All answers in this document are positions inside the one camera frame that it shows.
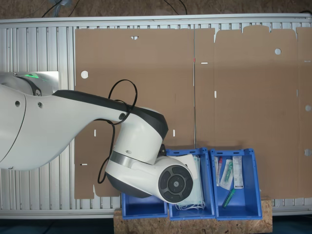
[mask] slatted panel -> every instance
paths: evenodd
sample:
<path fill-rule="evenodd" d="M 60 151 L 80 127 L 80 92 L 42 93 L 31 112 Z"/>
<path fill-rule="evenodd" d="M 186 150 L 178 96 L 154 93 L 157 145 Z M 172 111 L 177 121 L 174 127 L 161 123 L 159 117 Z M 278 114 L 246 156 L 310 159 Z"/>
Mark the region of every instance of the slatted panel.
<path fill-rule="evenodd" d="M 265 25 L 273 28 L 311 27 L 312 19 L 281 17 L 210 18 L 192 16 L 176 19 L 134 20 L 81 20 L 72 22 L 0 22 L 0 71 L 59 71 L 60 89 L 75 86 L 75 30 L 77 28 L 139 28 L 139 29 L 190 29 L 214 28 L 219 30 L 243 30 L 249 25 Z M 0 217 L 8 218 L 8 212 L 16 218 L 24 215 L 34 218 L 67 218 L 70 213 L 81 217 L 112 217 L 120 207 L 120 197 L 74 199 L 74 141 L 52 162 L 32 171 L 0 171 Z M 312 209 L 312 198 L 273 200 L 273 214 L 289 214 L 288 210 Z"/>

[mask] floor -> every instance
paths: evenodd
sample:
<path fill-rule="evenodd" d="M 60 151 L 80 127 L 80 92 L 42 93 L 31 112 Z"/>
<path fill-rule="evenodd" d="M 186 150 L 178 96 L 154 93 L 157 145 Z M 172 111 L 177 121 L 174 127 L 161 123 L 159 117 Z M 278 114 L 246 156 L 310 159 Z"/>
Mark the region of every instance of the floor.
<path fill-rule="evenodd" d="M 79 0 L 63 0 L 59 17 L 67 17 Z M 231 13 L 298 13 L 312 10 L 312 0 L 182 0 L 189 15 Z M 58 0 L 0 0 L 0 19 L 40 18 Z M 180 14 L 179 0 L 167 0 Z M 71 17 L 176 15 L 164 0 L 80 0 Z"/>
<path fill-rule="evenodd" d="M 0 219 L 0 234 L 114 234 L 112 218 L 5 220 Z"/>

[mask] black cord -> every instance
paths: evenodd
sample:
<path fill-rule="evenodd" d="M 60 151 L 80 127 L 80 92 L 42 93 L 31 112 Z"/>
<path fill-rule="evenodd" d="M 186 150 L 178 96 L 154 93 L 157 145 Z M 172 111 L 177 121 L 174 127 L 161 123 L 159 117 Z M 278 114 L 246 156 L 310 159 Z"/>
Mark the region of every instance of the black cord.
<path fill-rule="evenodd" d="M 174 7 L 173 6 L 171 6 L 171 8 L 179 15 L 179 13 L 174 9 Z"/>
<path fill-rule="evenodd" d="M 115 126 L 114 124 L 109 121 L 109 120 L 105 120 L 106 122 L 108 122 L 109 124 L 111 124 L 111 126 L 113 127 L 113 136 L 112 136 L 112 143 L 111 143 L 111 149 L 109 150 L 109 156 L 104 160 L 102 166 L 101 166 L 101 169 L 99 170 L 99 173 L 98 173 L 98 177 L 97 177 L 97 183 L 98 184 L 101 184 L 104 182 L 105 178 L 106 178 L 106 173 L 104 173 L 104 177 L 103 179 L 100 181 L 100 177 L 101 177 L 101 174 L 102 174 L 102 170 L 103 170 L 103 167 L 105 165 L 105 163 L 109 160 L 111 154 L 112 154 L 112 151 L 113 151 L 113 145 L 114 145 L 114 139 L 115 139 Z"/>
<path fill-rule="evenodd" d="M 186 9 L 186 6 L 184 5 L 184 3 L 181 1 L 181 0 L 179 0 L 181 3 L 182 3 L 182 5 L 184 6 L 184 9 L 185 9 L 185 14 L 187 15 L 187 9 Z"/>
<path fill-rule="evenodd" d="M 122 101 L 122 100 L 118 100 L 118 99 L 115 100 L 115 101 L 121 101 L 121 102 L 123 102 L 123 103 L 126 105 L 126 107 L 127 107 L 127 114 L 126 114 L 126 116 L 123 118 L 122 121 L 120 121 L 120 122 L 118 122 L 118 123 L 112 123 L 112 122 L 109 121 L 109 120 L 97 119 L 97 120 L 106 121 L 106 122 L 108 122 L 108 123 L 113 127 L 113 136 L 112 136 L 112 143 L 111 143 L 111 148 L 110 148 L 110 151 L 109 151 L 109 156 L 104 160 L 104 162 L 103 162 L 103 164 L 102 164 L 102 166 L 101 166 L 101 168 L 100 168 L 100 170 L 99 170 L 98 177 L 97 177 L 97 182 L 98 182 L 98 184 L 103 183 L 104 180 L 105 180 L 105 178 L 106 178 L 106 173 L 104 173 L 104 177 L 103 177 L 103 179 L 100 181 L 100 177 L 101 177 L 101 174 L 102 174 L 103 167 L 104 167 L 105 163 L 109 160 L 109 158 L 111 157 L 111 154 L 112 154 L 112 152 L 113 152 L 113 145 L 114 145 L 114 139 L 115 139 L 115 125 L 121 124 L 122 122 L 124 122 L 124 121 L 127 119 L 127 117 L 129 116 L 129 114 L 133 111 L 133 109 L 134 109 L 134 107 L 135 107 L 135 105 L 136 105 L 136 102 L 137 102 L 137 87 L 136 87 L 136 85 L 135 85 L 132 81 L 130 81 L 130 80 L 128 80 L 128 79 L 122 79 L 122 80 L 118 81 L 116 84 L 114 84 L 114 86 L 112 87 L 111 91 L 109 92 L 108 99 L 111 99 L 111 95 L 112 95 L 112 92 L 113 92 L 114 88 L 116 87 L 116 85 L 118 85 L 118 84 L 119 84 L 120 82 L 122 82 L 122 81 L 128 81 L 128 82 L 130 82 L 130 83 L 133 84 L 133 86 L 134 86 L 134 88 L 135 88 L 135 91 L 136 91 L 136 97 L 135 97 L 135 100 L 134 100 L 132 106 L 130 107 L 130 109 L 128 109 L 128 104 L 127 104 L 126 102 L 124 102 L 124 101 Z"/>
<path fill-rule="evenodd" d="M 76 5 L 75 5 L 75 7 L 74 7 L 74 9 L 72 10 L 72 12 L 69 14 L 69 16 L 68 17 L 70 17 L 71 15 L 72 15 L 72 13 L 74 12 L 74 10 L 76 9 L 76 7 L 77 7 L 77 5 L 78 5 L 78 3 L 80 2 L 80 0 L 78 0 L 78 2 L 76 3 Z"/>
<path fill-rule="evenodd" d="M 63 0 L 60 0 L 60 1 L 58 1 L 57 3 L 55 3 L 53 6 L 51 6 L 50 9 L 47 10 L 47 11 L 43 14 L 43 16 L 41 16 L 41 18 L 43 18 L 46 14 L 48 14 L 49 11 L 51 11 L 54 7 L 56 7 L 61 1 L 63 1 Z"/>
<path fill-rule="evenodd" d="M 54 220 L 42 234 L 48 233 L 48 231 L 52 228 L 52 226 L 53 226 L 53 224 L 54 224 L 55 222 L 56 222 L 56 220 Z"/>

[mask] sterile package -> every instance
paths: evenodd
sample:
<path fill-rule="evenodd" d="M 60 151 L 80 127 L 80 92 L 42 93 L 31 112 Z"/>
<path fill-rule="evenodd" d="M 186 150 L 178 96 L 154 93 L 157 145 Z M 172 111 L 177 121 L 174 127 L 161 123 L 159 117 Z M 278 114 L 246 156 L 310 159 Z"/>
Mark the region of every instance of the sterile package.
<path fill-rule="evenodd" d="M 218 184 L 218 157 L 214 157 L 215 182 Z"/>
<path fill-rule="evenodd" d="M 216 168 L 216 185 L 220 186 L 220 172 L 222 167 L 222 157 L 219 157 L 218 167 Z"/>
<path fill-rule="evenodd" d="M 196 161 L 194 161 L 194 157 L 192 154 L 183 155 L 183 156 L 167 156 L 174 158 L 187 166 L 187 168 L 191 171 L 193 179 L 197 179 L 197 166 Z"/>
<path fill-rule="evenodd" d="M 200 158 L 197 155 L 194 155 L 193 158 L 196 165 L 197 178 L 194 179 L 193 176 L 193 189 L 191 191 L 191 194 L 184 201 L 179 202 L 175 205 L 178 210 L 198 210 L 199 208 L 205 208 L 205 201 L 200 178 Z"/>
<path fill-rule="evenodd" d="M 231 159 L 227 159 L 222 179 L 220 181 L 220 187 L 230 190 L 232 181 L 233 181 L 233 161 Z"/>
<path fill-rule="evenodd" d="M 244 188 L 242 172 L 242 156 L 233 156 L 234 188 Z"/>

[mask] gray band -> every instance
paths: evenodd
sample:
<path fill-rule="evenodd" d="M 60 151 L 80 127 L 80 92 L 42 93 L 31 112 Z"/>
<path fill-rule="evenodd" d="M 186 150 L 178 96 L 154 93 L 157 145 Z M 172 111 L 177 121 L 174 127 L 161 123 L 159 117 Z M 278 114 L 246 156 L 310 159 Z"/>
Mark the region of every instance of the gray band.
<path fill-rule="evenodd" d="M 135 160 L 133 158 L 127 157 L 127 156 L 122 155 L 120 153 L 117 153 L 115 151 L 112 152 L 112 155 L 111 155 L 109 160 L 111 160 L 111 161 L 113 161 L 115 163 L 118 163 L 118 164 L 120 164 L 122 166 L 129 167 L 129 168 L 131 168 L 133 163 L 139 162 L 138 160 Z"/>

